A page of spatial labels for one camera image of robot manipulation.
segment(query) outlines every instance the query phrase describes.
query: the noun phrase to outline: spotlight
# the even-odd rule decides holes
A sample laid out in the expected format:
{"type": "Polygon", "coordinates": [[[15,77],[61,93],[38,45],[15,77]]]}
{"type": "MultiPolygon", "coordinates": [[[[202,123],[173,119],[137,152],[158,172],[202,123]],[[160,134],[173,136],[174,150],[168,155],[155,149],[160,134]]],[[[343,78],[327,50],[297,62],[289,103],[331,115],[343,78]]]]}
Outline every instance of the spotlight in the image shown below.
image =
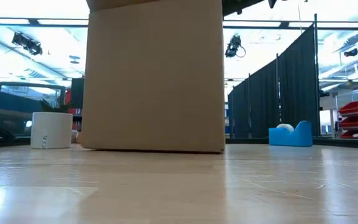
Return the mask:
{"type": "Polygon", "coordinates": [[[232,58],[234,56],[237,56],[237,57],[246,56],[246,50],[241,46],[241,38],[239,35],[234,35],[231,38],[230,43],[227,45],[225,56],[228,58],[232,58]],[[237,51],[239,50],[239,47],[241,47],[244,50],[243,56],[237,55],[237,51]]]}
{"type": "Polygon", "coordinates": [[[356,56],[358,54],[358,49],[353,49],[353,50],[350,50],[348,52],[344,52],[343,53],[345,55],[345,57],[349,57],[349,56],[356,56]]]}
{"type": "Polygon", "coordinates": [[[23,49],[28,51],[31,55],[42,55],[41,43],[34,42],[20,33],[14,34],[12,44],[23,47],[23,49]]]}

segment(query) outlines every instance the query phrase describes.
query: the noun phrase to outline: label on pot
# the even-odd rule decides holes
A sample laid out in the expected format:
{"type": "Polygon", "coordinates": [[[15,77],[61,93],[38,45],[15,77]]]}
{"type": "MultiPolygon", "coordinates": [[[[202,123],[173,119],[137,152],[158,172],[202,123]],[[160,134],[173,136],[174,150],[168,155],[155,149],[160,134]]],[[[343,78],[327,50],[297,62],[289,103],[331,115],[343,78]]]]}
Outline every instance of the label on pot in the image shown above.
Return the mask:
{"type": "Polygon", "coordinates": [[[47,149],[48,148],[48,135],[44,134],[42,136],[42,145],[41,145],[42,149],[47,149]]]}

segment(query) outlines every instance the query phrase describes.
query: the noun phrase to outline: dark partition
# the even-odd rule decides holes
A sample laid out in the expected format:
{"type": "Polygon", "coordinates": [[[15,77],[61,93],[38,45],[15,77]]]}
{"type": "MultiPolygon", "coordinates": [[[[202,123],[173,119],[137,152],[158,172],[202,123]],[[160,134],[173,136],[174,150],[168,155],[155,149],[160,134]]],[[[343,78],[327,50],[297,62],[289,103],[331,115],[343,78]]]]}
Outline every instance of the dark partition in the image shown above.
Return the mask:
{"type": "Polygon", "coordinates": [[[313,135],[319,135],[318,77],[314,60],[313,26],[278,58],[282,123],[296,127],[310,121],[313,135]]]}
{"type": "Polygon", "coordinates": [[[82,109],[84,102],[84,78],[73,78],[71,81],[71,103],[73,108],[82,109]]]}
{"type": "Polygon", "coordinates": [[[248,80],[234,87],[229,94],[229,124],[231,138],[249,138],[248,80]]]}
{"type": "Polygon", "coordinates": [[[278,81],[276,60],[249,77],[252,138],[266,138],[278,125],[278,81]]]}

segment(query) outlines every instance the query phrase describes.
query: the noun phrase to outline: potted plant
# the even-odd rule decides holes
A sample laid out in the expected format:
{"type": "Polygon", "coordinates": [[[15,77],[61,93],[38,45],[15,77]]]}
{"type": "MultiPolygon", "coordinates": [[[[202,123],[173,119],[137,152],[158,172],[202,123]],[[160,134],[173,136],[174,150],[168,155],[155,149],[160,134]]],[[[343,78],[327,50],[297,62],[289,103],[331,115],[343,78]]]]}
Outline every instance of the potted plant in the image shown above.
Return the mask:
{"type": "Polygon", "coordinates": [[[71,146],[73,115],[69,113],[71,104],[52,106],[40,100],[43,112],[32,115],[31,148],[61,149],[71,146]]]}

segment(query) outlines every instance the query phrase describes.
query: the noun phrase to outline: blue container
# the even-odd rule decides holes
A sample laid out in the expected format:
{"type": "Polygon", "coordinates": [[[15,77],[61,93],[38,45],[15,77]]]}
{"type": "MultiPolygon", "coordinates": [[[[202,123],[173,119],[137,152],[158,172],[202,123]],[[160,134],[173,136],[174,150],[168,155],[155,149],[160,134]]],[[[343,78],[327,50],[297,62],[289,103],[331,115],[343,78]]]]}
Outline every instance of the blue container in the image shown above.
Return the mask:
{"type": "Polygon", "coordinates": [[[272,146],[310,147],[313,145],[311,124],[309,121],[301,121],[294,132],[285,128],[269,128],[268,143],[272,146]]]}

